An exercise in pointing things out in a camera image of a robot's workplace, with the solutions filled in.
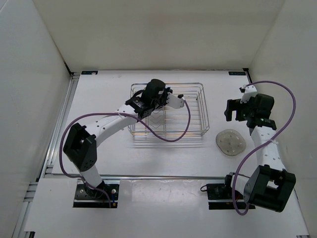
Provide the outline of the clear glass plate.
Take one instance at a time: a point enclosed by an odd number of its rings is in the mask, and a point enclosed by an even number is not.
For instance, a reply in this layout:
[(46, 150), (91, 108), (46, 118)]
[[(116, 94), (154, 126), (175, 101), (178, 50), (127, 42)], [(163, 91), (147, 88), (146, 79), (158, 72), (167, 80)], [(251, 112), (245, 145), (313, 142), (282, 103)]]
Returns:
[(215, 141), (221, 152), (230, 157), (237, 156), (246, 149), (245, 139), (234, 129), (225, 129), (219, 132)]

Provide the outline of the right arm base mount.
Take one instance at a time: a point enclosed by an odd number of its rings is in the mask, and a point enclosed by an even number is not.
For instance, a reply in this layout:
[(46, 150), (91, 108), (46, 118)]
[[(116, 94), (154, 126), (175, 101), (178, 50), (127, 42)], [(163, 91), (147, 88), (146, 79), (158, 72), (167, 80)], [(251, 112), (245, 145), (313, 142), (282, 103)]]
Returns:
[(223, 183), (207, 183), (200, 188), (206, 192), (208, 197), (209, 210), (234, 210), (231, 188)]

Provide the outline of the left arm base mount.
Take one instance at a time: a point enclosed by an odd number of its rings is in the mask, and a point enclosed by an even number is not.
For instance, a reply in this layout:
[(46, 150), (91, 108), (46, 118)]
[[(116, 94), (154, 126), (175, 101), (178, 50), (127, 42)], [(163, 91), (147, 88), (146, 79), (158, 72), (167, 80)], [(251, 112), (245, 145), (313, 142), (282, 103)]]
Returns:
[(101, 191), (93, 190), (82, 182), (77, 182), (73, 199), (74, 208), (117, 208), (119, 197), (118, 182), (106, 183), (102, 189), (108, 194), (108, 197)]

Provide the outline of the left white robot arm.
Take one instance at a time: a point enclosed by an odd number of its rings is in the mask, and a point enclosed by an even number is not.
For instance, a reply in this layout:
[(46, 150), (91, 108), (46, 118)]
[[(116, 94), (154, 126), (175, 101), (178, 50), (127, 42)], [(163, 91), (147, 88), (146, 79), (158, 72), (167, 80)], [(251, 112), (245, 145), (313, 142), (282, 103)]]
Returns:
[(152, 79), (113, 115), (103, 116), (89, 125), (75, 123), (70, 127), (63, 152), (86, 182), (86, 191), (92, 198), (101, 197), (105, 185), (96, 168), (97, 148), (110, 136), (137, 123), (137, 119), (144, 119), (167, 105), (172, 93), (164, 82)]

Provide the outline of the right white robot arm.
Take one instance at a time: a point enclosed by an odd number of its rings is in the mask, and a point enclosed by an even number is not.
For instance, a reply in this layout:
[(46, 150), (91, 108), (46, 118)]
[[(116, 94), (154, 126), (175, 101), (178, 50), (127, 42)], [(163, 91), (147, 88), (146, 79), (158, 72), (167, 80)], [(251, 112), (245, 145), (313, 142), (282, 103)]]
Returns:
[(244, 177), (239, 172), (227, 175), (222, 186), (223, 194), (232, 198), (233, 206), (237, 195), (241, 194), (249, 206), (258, 206), (275, 212), (282, 212), (293, 191), (296, 177), (286, 170), (281, 161), (275, 137), (276, 125), (270, 114), (274, 98), (265, 94), (257, 94), (246, 100), (228, 100), (224, 115), (227, 121), (232, 120), (236, 112), (237, 121), (246, 121), (255, 148), (247, 157), (256, 154), (257, 168), (250, 177)]

